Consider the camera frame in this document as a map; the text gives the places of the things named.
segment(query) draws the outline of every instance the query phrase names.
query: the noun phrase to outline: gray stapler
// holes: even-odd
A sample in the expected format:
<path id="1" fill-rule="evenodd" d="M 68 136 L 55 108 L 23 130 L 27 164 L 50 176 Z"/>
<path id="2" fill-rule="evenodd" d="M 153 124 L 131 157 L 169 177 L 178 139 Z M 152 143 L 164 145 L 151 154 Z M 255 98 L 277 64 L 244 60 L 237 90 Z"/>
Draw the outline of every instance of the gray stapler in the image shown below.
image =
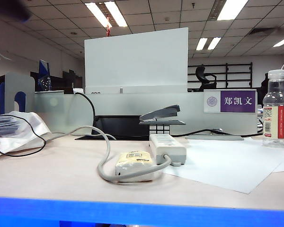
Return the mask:
<path id="1" fill-rule="evenodd" d="M 174 117 L 177 116 L 178 112 L 180 112 L 179 105 L 171 105 L 168 107 L 165 107 L 163 109 L 159 109 L 150 113 L 147 113 L 145 115 L 140 116 L 140 124 L 185 124 L 184 122 L 178 121 L 178 120 L 171 120 L 171 121 L 159 121 L 159 118 L 165 118 L 165 117 Z"/>

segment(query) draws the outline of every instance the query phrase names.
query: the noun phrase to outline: black office chair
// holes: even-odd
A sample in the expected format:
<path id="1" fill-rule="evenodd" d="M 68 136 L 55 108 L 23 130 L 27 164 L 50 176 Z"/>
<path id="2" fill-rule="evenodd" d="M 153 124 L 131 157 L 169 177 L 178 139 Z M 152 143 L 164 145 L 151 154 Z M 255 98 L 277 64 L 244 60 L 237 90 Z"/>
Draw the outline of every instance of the black office chair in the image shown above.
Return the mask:
<path id="1" fill-rule="evenodd" d="M 212 73 L 204 73 L 205 67 L 198 66 L 195 70 L 195 75 L 198 80 L 202 83 L 199 89 L 195 89 L 194 91 L 204 91 L 206 89 L 217 89 L 217 77 Z M 210 81 L 206 78 L 208 76 L 214 77 L 214 82 L 210 83 Z"/>

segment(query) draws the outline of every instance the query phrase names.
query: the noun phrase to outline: power cord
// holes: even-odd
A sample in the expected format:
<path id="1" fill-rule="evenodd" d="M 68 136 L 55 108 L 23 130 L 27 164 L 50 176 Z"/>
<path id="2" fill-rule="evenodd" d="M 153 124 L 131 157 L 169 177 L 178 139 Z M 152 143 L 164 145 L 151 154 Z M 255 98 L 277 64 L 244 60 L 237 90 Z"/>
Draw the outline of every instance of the power cord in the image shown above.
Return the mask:
<path id="1" fill-rule="evenodd" d="M 11 115 L 11 114 L 3 114 L 3 115 L 1 115 L 1 116 L 11 116 L 11 117 L 15 117 L 15 118 L 18 118 L 18 119 L 21 119 L 21 120 L 25 121 L 25 122 L 30 126 L 32 132 L 33 132 L 37 137 L 39 137 L 40 139 L 43 140 L 44 144 L 43 144 L 43 146 L 42 146 L 40 149 L 38 149 L 37 151 L 34 151 L 34 152 L 32 152 L 32 153 L 28 153 L 28 154 L 23 154 L 23 155 L 11 155 L 11 154 L 5 154 L 5 153 L 3 153 L 2 151 L 0 151 L 0 154 L 6 155 L 6 156 L 10 156 L 10 157 L 23 157 L 23 156 L 28 156 L 28 155 L 32 155 L 32 154 L 38 153 L 39 151 L 41 151 L 41 150 L 46 146 L 46 140 L 43 139 L 41 136 L 39 136 L 39 135 L 37 135 L 37 134 L 35 133 L 34 128 L 32 127 L 32 125 L 31 125 L 26 119 L 24 119 L 24 118 L 22 118 L 22 117 L 18 117 L 18 116 Z"/>

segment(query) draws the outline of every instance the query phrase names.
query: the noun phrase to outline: plastic water bottle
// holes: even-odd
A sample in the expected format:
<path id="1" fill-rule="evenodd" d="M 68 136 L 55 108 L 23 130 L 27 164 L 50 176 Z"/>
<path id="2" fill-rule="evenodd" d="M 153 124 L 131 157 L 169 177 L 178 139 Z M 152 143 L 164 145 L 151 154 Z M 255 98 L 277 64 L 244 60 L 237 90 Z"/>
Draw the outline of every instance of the plastic water bottle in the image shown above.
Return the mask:
<path id="1" fill-rule="evenodd" d="M 263 145 L 284 148 L 284 70 L 269 71 L 268 79 L 263 99 Z"/>

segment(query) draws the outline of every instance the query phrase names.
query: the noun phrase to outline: white power strip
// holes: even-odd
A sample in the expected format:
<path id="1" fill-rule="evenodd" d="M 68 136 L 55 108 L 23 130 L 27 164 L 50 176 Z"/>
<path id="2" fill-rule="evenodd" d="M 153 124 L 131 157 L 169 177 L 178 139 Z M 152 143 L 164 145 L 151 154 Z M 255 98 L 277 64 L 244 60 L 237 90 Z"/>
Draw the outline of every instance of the white power strip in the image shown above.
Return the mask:
<path id="1" fill-rule="evenodd" d="M 164 155 L 171 158 L 172 166 L 180 166 L 186 160 L 186 148 L 169 134 L 151 134 L 150 147 L 157 164 L 164 163 Z"/>

